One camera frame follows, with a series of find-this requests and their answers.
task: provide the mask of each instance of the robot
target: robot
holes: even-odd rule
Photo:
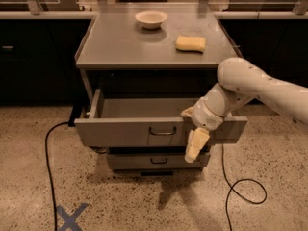
[[[229,58],[218,67],[218,83],[181,113],[196,126],[190,131],[185,160],[192,163],[210,138],[209,132],[216,130],[230,112],[254,98],[307,128],[307,88],[270,77],[245,59]]]

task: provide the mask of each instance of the concrete floor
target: concrete floor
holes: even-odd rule
[[[0,108],[1,231],[53,230],[44,138],[52,126],[68,120],[70,111]],[[249,122],[237,144],[225,145],[227,177],[232,183],[260,181],[268,199],[256,206],[231,193],[233,230],[308,230],[308,132],[263,105],[245,106],[237,114]],[[202,172],[175,170],[173,176],[114,174],[106,155],[84,147],[76,129],[67,126],[50,135],[49,154],[57,205],[64,209],[59,230],[229,230],[221,145],[212,147]],[[237,190],[252,200],[264,197],[251,183]],[[71,229],[69,217],[76,218]]]

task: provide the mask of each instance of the blue tape x mark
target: blue tape x mark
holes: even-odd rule
[[[76,219],[87,208],[88,205],[89,204],[82,203],[81,206],[71,216],[61,205],[59,205],[57,207],[57,212],[65,221],[65,223],[58,231],[65,231],[67,228],[70,228],[72,231],[82,231],[82,229],[77,225]]]

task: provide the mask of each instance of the black cabinet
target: black cabinet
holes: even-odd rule
[[[0,103],[87,102],[74,54],[88,20],[0,21]]]
[[[272,77],[308,87],[308,20],[222,20],[243,56]]]

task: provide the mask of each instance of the white bowl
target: white bowl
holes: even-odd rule
[[[167,14],[161,11],[147,10],[136,13],[136,20],[146,29],[156,29],[167,20]]]

